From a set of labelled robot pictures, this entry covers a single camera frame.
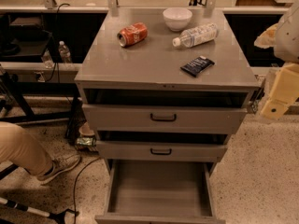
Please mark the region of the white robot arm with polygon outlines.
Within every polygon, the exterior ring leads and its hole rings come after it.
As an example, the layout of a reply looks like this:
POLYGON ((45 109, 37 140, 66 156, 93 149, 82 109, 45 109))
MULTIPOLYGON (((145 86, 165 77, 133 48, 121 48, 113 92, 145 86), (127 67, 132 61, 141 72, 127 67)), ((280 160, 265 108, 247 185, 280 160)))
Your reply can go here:
POLYGON ((260 112, 267 119, 279 119, 299 98, 299 1, 291 5, 278 23, 262 32, 254 46, 261 49, 272 47, 274 55, 284 62, 276 71, 260 112))

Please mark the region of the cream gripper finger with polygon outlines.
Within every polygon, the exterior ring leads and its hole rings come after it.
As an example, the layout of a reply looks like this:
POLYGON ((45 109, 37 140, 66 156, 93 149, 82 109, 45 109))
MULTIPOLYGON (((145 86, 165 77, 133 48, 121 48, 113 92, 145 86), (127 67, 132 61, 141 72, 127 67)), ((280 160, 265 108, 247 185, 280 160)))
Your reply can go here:
POLYGON ((268 97, 261 109, 267 119, 278 120, 299 98, 299 64, 284 63, 275 73, 268 97))

